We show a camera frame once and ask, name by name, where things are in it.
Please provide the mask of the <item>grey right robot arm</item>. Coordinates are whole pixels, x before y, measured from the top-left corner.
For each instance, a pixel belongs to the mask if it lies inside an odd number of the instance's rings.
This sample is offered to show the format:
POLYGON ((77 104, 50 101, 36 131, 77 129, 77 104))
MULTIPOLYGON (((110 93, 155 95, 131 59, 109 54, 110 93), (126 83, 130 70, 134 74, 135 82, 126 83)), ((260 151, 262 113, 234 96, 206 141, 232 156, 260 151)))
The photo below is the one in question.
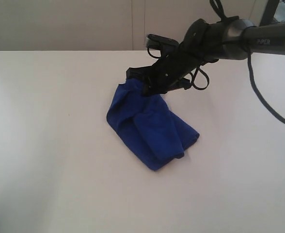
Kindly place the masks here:
POLYGON ((188 28, 181 43, 171 44, 167 38, 154 34, 148 39, 161 57, 149 67, 127 70, 128 80, 142 82, 143 96, 187 90, 194 81, 186 79, 186 75, 219 59, 244 60, 252 53, 285 55, 285 24, 256 27, 244 19, 214 24, 199 19, 188 28))

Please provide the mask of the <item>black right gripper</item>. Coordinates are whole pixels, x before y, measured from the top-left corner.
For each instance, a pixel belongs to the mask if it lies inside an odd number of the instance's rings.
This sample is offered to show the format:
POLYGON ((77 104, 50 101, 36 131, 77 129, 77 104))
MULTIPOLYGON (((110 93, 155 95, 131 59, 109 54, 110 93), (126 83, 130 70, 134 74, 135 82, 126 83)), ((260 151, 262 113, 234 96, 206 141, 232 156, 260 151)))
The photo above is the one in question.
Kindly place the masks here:
POLYGON ((160 55, 151 66, 128 68, 126 79, 146 80, 142 87, 144 97, 193 87, 201 66, 224 57, 225 29, 226 19, 213 24, 203 19, 195 21, 174 51, 160 55))

